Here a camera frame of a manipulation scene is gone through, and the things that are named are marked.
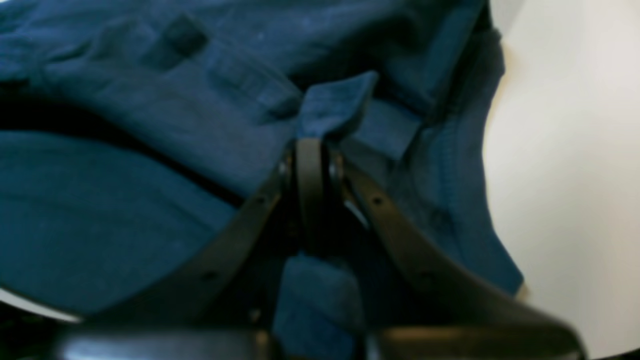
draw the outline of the dark blue denim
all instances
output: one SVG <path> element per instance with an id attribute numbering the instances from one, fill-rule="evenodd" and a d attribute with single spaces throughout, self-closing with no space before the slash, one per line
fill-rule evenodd
<path id="1" fill-rule="evenodd" d="M 82 315 L 104 309 L 174 270 L 237 210 L 168 162 L 242 199 L 290 140 L 316 136 L 453 260 L 513 294 L 522 275 L 493 231 L 482 162 L 503 72 L 482 0 L 1 3 L 0 99 L 77 106 L 164 157 L 55 133 L 54 114 L 35 131 L 0 113 L 0 286 Z M 325 293 L 361 293 L 369 322 L 385 301 L 410 302 L 368 299 L 367 272 L 355 282 L 292 258 L 274 323 L 290 352 L 350 354 L 364 325 L 337 319 L 353 304 L 297 292 L 340 272 L 323 286 L 344 291 Z M 324 342 L 301 331 L 311 324 Z"/>

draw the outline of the blue cloth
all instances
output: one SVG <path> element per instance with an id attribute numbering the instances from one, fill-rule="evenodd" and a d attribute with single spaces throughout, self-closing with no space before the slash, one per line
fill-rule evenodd
<path id="1" fill-rule="evenodd" d="M 165 157 L 51 133 L 59 117 L 44 133 L 10 130 L 0 113 L 0 284 L 82 315 L 104 309 L 236 212 L 167 161 L 244 198 L 291 139 L 320 136 L 453 260 L 514 294 L 522 275 L 492 228 L 481 151 L 503 71 L 482 0 L 0 3 L 0 98 L 78 106 Z M 291 261 L 280 309 L 315 311 L 327 334 L 345 327 L 332 307 L 290 301 L 296 269 L 329 271 Z"/>

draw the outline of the blue fabric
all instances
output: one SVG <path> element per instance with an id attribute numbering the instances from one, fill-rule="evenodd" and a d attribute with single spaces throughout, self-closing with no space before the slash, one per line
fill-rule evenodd
<path id="1" fill-rule="evenodd" d="M 453 260 L 514 294 L 522 275 L 493 231 L 484 190 L 484 123 L 504 72 L 486 5 L 0 3 L 0 98 L 78 106 L 166 157 L 9 129 L 0 113 L 0 284 L 82 315 L 104 309 L 174 270 L 236 212 L 168 160 L 242 198 L 290 140 L 317 136 L 339 142 Z M 62 126 L 56 117 L 46 123 Z M 305 276 L 340 271 L 344 281 L 326 288 L 348 289 L 352 275 L 317 262 L 294 258 L 285 267 L 276 329 L 291 351 L 337 358 L 360 325 L 337 320 L 335 291 L 322 298 L 293 289 Z M 392 287 L 384 268 L 371 269 Z M 411 302 L 400 290 L 368 299 L 376 281 L 353 271 L 369 323 L 409 318 L 384 311 Z M 340 339 L 341 355 L 303 341 L 312 339 L 301 330 L 309 324 Z"/>

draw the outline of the blue garment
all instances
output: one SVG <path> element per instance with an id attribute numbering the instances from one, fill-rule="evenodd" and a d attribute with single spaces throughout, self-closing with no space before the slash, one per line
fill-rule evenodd
<path id="1" fill-rule="evenodd" d="M 78 106 L 166 157 L 0 131 L 0 285 L 104 309 L 236 212 L 167 160 L 244 198 L 291 139 L 323 136 L 453 260 L 513 294 L 522 275 L 492 228 L 481 151 L 503 71 L 482 0 L 0 3 L 0 97 Z"/>

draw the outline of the screw hole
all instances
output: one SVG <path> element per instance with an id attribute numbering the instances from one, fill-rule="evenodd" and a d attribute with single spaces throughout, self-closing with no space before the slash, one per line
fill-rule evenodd
<path id="1" fill-rule="evenodd" d="M 200 280 L 202 281 L 211 281 L 215 278 L 218 277 L 218 274 L 215 271 L 208 271 L 204 274 L 202 274 L 202 276 L 200 276 Z"/>

